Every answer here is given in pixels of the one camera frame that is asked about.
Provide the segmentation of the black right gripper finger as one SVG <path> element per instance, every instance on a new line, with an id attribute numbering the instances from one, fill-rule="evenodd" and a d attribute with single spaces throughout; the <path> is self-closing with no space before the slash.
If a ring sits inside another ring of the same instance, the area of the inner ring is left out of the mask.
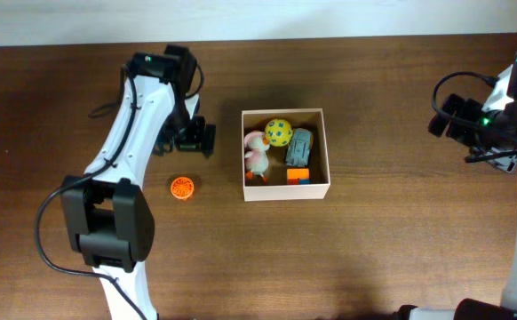
<path id="1" fill-rule="evenodd" d="M 461 116 L 465 103 L 466 99 L 452 93 L 441 104 L 441 113 L 445 116 Z"/>
<path id="2" fill-rule="evenodd" d="M 441 137 L 449 124 L 449 119 L 436 114 L 428 125 L 428 132 L 435 137 Z"/>

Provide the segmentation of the white duck toy pink hat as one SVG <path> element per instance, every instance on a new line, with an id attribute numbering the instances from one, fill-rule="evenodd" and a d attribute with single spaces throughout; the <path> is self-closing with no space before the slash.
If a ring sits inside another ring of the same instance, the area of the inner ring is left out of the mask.
<path id="1" fill-rule="evenodd" d="M 246 149 L 243 156 L 245 179 L 252 180 L 258 176 L 267 184 L 265 172 L 269 167 L 269 161 L 266 152 L 270 149 L 270 144 L 266 135 L 261 131 L 250 132 L 244 136 L 243 145 Z"/>

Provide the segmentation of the orange lattice ball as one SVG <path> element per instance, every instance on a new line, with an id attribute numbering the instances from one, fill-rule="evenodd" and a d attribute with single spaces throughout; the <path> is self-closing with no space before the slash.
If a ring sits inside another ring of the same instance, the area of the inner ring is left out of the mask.
<path id="1" fill-rule="evenodd" d="M 180 176 L 172 181 L 170 192 L 178 200 L 187 200 L 193 196 L 195 184 L 190 178 Z"/>

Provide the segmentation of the yellow ball blue letters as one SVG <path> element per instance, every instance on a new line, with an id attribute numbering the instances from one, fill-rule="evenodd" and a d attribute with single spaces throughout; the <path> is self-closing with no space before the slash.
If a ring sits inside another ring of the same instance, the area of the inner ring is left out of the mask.
<path id="1" fill-rule="evenodd" d="M 293 137 L 293 129 L 285 119 L 272 119 L 265 127 L 265 138 L 274 147 L 287 146 Z"/>

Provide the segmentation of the yellow and grey toy truck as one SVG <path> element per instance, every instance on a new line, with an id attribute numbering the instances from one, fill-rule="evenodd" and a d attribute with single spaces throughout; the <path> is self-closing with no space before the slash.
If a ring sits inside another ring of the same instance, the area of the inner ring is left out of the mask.
<path id="1" fill-rule="evenodd" d="M 289 143 L 285 163 L 292 167 L 306 167 L 313 146 L 313 134 L 307 129 L 297 128 Z"/>

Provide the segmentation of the multicolour puzzle cube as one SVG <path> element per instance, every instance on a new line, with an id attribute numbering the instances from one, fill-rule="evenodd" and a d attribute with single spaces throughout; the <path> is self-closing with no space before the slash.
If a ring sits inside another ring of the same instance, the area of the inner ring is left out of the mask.
<path id="1" fill-rule="evenodd" d="M 310 183 L 310 171 L 308 168 L 288 168 L 288 185 L 304 185 Z"/>

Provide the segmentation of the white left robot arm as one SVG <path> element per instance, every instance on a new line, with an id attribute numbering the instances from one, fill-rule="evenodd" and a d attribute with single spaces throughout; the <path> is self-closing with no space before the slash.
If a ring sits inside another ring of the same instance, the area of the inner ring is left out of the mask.
<path id="1" fill-rule="evenodd" d="M 145 262 L 155 220 L 143 195 L 149 158 L 172 150 L 211 156 L 216 128 L 190 90 L 202 69 L 188 48 L 137 52 L 123 65 L 119 107 L 107 139 L 83 176 L 67 176 L 60 196 L 71 249 L 104 288 L 114 319 L 156 319 Z"/>

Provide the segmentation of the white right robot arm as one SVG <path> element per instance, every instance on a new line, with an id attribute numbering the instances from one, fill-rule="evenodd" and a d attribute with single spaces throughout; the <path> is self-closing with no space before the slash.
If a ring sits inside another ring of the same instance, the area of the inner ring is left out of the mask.
<path id="1" fill-rule="evenodd" d="M 478 75 L 492 92 L 485 102 L 451 94 L 442 104 L 432 104 L 434 118 L 428 131 L 446 135 L 468 147 L 465 162 L 487 163 L 504 172 L 517 169 L 517 52 L 513 63 L 498 76 Z M 517 235 L 513 264 L 497 305 L 464 299 L 453 309 L 403 305 L 396 319 L 507 319 L 517 320 Z"/>

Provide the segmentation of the beige open cardboard box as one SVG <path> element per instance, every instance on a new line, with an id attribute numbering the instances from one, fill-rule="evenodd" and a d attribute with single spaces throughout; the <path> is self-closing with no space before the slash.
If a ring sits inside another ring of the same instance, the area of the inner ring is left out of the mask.
<path id="1" fill-rule="evenodd" d="M 289 178 L 290 167 L 285 163 L 288 148 L 272 146 L 266 151 L 269 166 L 264 178 L 243 171 L 243 197 L 249 201 L 323 199 L 330 188 L 330 167 L 323 111 L 320 108 L 245 110 L 241 115 L 242 136 L 264 131 L 268 123 L 282 119 L 292 129 L 312 133 L 310 156 L 306 169 L 309 176 L 303 182 Z"/>

